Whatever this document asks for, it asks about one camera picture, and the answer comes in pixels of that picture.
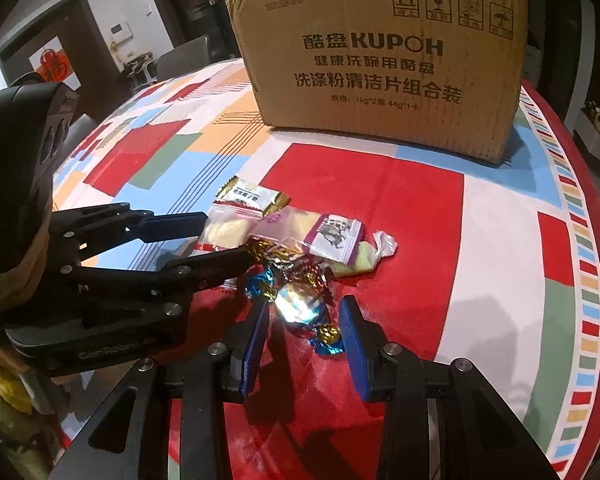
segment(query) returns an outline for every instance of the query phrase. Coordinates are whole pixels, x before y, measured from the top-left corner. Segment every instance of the patchwork tablecloth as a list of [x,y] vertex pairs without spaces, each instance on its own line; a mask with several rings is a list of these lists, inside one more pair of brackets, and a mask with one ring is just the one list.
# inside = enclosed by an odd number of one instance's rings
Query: patchwork tablecloth
[[[58,171],[54,207],[206,211],[238,174],[295,207],[389,232],[397,254],[342,280],[337,296],[355,294],[367,319],[422,358],[474,361],[559,475],[577,479],[600,440],[600,202],[568,133],[525,88],[494,166],[368,137],[272,132],[242,61],[217,64],[106,119]],[[137,240],[86,264],[156,269],[191,246]],[[186,347],[158,358],[204,348],[244,308],[216,290],[198,294]],[[225,412],[236,479],[375,477],[382,407],[360,401],[344,356],[317,356],[277,321],[256,390]],[[178,430],[175,403],[174,476]]]

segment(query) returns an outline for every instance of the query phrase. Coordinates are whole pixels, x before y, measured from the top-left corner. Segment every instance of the cartoon drawing on wrapper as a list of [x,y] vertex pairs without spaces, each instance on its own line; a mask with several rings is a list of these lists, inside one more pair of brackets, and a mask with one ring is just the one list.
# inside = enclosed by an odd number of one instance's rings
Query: cartoon drawing on wrapper
[[347,232],[351,229],[351,224],[335,218],[325,218],[318,232],[336,249],[342,248]]

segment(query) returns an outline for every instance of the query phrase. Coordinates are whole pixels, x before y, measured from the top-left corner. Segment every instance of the tablecloth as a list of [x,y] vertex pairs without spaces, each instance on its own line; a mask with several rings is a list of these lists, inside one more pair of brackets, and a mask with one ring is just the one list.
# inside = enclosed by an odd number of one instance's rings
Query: tablecloth
[[[397,254],[341,280],[336,298],[354,294],[367,319],[421,358],[471,359],[560,477],[582,476],[600,440],[600,200],[532,88],[521,88],[504,160],[493,165],[372,137],[271,130],[242,61],[231,60],[121,106],[56,174],[54,208],[206,211],[234,174],[286,192],[298,208],[357,218],[369,235],[392,234]],[[151,270],[191,250],[192,240],[136,240],[84,264]],[[195,295],[187,344],[158,359],[221,338],[245,306],[217,290]],[[375,477],[382,406],[360,401],[344,356],[317,356],[279,321],[254,393],[225,413],[236,479]]]

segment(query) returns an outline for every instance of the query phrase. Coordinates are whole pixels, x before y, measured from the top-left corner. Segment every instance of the chair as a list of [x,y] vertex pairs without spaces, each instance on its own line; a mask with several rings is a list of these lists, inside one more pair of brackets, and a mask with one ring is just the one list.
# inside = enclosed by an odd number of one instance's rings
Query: chair
[[88,115],[81,115],[71,126],[64,138],[62,147],[60,148],[60,156],[56,160],[54,171],[57,171],[65,160],[72,154],[78,145],[87,138],[87,136],[96,129],[98,123],[91,119]]
[[209,37],[200,36],[163,54],[156,63],[158,81],[200,70],[211,64]]

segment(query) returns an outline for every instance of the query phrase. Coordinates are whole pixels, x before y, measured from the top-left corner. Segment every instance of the brown cardboard box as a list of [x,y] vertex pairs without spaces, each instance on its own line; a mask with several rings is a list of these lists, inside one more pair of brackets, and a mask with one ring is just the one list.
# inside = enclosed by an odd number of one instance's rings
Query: brown cardboard box
[[226,0],[262,120],[498,161],[526,0]]

